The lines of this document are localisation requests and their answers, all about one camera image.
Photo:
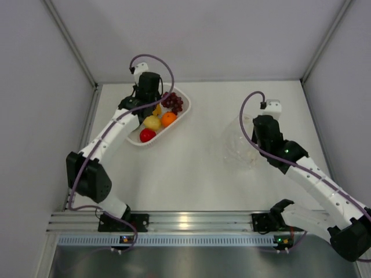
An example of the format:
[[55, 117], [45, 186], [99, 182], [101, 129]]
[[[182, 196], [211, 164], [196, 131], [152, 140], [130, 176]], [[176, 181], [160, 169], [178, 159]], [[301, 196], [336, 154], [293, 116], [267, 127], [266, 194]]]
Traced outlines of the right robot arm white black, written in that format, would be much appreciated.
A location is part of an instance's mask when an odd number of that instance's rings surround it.
[[271, 115], [253, 119], [252, 141], [271, 166], [299, 184], [326, 212], [283, 200], [271, 208], [271, 225], [278, 230], [300, 228], [328, 242], [345, 260], [361, 260], [370, 249], [370, 208], [329, 178], [298, 143], [284, 139]]

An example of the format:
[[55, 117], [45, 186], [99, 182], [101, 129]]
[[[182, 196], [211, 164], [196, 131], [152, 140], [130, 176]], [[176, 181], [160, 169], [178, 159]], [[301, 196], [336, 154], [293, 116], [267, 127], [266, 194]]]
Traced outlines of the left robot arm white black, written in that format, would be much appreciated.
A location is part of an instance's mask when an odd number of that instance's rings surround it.
[[70, 152], [66, 157], [71, 193], [88, 197], [94, 203], [93, 208], [101, 209], [111, 217], [111, 225], [118, 231], [130, 227], [130, 207], [113, 192], [112, 181], [104, 166], [128, 135], [152, 115], [161, 99], [159, 88], [162, 86], [159, 74], [140, 74], [133, 93], [121, 100], [99, 135], [82, 150]]

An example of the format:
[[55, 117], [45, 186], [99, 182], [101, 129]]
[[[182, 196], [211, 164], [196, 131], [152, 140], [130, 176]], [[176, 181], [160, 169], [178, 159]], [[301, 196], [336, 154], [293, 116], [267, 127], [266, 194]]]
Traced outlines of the yellow fake pear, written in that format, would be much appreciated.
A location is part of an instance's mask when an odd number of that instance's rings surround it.
[[148, 129], [157, 131], [161, 128], [161, 120], [157, 116], [151, 115], [145, 118], [143, 125]]

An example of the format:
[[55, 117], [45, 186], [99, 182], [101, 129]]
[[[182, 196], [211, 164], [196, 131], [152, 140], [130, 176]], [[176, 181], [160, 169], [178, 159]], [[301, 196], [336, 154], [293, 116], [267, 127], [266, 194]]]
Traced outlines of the orange fake fruit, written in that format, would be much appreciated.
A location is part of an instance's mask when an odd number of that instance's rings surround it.
[[177, 119], [177, 115], [173, 112], [166, 112], [161, 117], [161, 125], [163, 127], [170, 126]]

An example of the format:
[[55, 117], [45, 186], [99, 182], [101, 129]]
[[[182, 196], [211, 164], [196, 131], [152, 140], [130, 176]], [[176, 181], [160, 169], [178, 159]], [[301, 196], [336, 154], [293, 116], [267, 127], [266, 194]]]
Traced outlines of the clear zip top bag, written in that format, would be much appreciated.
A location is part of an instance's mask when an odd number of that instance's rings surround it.
[[221, 135], [223, 161], [235, 170], [255, 167], [259, 154], [244, 136], [239, 116], [232, 120]]

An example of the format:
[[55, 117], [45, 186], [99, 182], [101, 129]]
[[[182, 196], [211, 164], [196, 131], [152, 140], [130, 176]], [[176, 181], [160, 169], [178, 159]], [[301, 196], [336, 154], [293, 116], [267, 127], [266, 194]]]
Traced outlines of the red yellow fake apple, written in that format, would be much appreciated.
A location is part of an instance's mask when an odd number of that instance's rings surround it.
[[151, 141], [156, 135], [155, 131], [145, 128], [140, 132], [139, 138], [141, 142], [145, 143]]

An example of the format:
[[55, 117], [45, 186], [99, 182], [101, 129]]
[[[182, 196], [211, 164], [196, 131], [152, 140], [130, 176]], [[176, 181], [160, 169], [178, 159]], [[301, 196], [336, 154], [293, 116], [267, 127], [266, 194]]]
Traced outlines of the purple fake grape bunch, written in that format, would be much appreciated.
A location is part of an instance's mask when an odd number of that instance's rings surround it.
[[184, 101], [180, 96], [178, 96], [174, 92], [172, 93], [165, 92], [164, 96], [166, 97], [166, 99], [161, 102], [164, 108], [167, 108], [170, 112], [174, 113], [175, 115], [178, 115], [183, 111]]

